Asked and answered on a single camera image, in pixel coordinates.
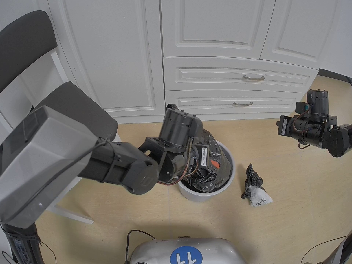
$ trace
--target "metal handle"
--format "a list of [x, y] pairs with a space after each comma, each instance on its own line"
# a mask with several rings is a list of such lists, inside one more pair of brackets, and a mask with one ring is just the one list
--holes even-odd
[[261, 81], [261, 80], [264, 80], [264, 79], [265, 79], [264, 76], [262, 76], [262, 77], [260, 77], [260, 78], [254, 78], [254, 77], [248, 77], [248, 76], [246, 76], [246, 75], [244, 75], [243, 78], [244, 78], [244, 79], [248, 79], [248, 80], [254, 80], [254, 81]]
[[239, 107], [248, 107], [248, 106], [251, 106], [252, 104], [253, 104], [253, 102], [250, 102], [250, 103], [236, 103], [236, 102], [233, 102], [234, 106], [239, 106]]

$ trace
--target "crumpled plastic bag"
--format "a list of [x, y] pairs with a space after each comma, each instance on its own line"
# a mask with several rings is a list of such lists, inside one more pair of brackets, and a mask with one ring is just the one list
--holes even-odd
[[253, 170], [253, 165], [249, 164], [247, 170], [247, 179], [245, 181], [245, 191], [241, 198], [249, 198], [251, 205], [254, 207], [269, 204], [273, 202], [272, 198], [262, 187], [263, 179]]
[[195, 174], [183, 180], [202, 193], [211, 193], [228, 181], [231, 173], [231, 164], [209, 131], [203, 129], [199, 141], [200, 144], [209, 146], [210, 160], [217, 162], [220, 167], [217, 168], [216, 165], [209, 163], [206, 169], [199, 168]]

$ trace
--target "blue circular logo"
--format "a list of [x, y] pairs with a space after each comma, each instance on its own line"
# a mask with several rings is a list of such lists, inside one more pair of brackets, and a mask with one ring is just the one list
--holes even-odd
[[170, 256], [171, 264], [202, 264], [202, 262], [202, 254], [192, 246], [179, 247]]

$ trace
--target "wooden floor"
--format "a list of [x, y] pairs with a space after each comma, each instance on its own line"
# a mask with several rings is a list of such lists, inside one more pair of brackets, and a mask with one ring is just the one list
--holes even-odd
[[[328, 90], [330, 114], [338, 116], [338, 124], [352, 124], [350, 84], [318, 76], [311, 88]], [[237, 166], [231, 186], [207, 202], [186, 200], [177, 185], [157, 184], [136, 196], [119, 186], [82, 179], [60, 205], [95, 222], [87, 225], [46, 211], [36, 223], [39, 236], [60, 264], [123, 263], [131, 229], [158, 239], [225, 238], [248, 263], [300, 263], [312, 246], [352, 229], [352, 152], [333, 158], [327, 150], [299, 150], [297, 141], [277, 135], [276, 121], [204, 122], [205, 129], [230, 149]], [[118, 131], [123, 141], [139, 146], [146, 136], [158, 136], [160, 127], [121, 124]], [[254, 208], [240, 199], [250, 163], [273, 203]], [[131, 251], [145, 240], [142, 234], [131, 235]], [[304, 262], [323, 261], [338, 243], [313, 249]], [[46, 264], [54, 263], [49, 249], [43, 247], [42, 253]]]

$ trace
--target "chair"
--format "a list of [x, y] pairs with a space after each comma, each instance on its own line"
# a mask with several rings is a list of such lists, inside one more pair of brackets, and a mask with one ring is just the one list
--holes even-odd
[[[60, 63], [54, 30], [44, 11], [30, 12], [0, 31], [0, 92], [42, 55], [50, 52], [59, 75], [64, 82], [33, 110], [46, 105], [74, 120], [83, 123], [97, 137], [113, 141], [117, 135], [117, 122], [70, 82]], [[57, 202], [80, 180], [75, 178], [62, 194], [51, 204], [49, 210], [86, 223], [93, 220], [75, 214], [56, 205]]]

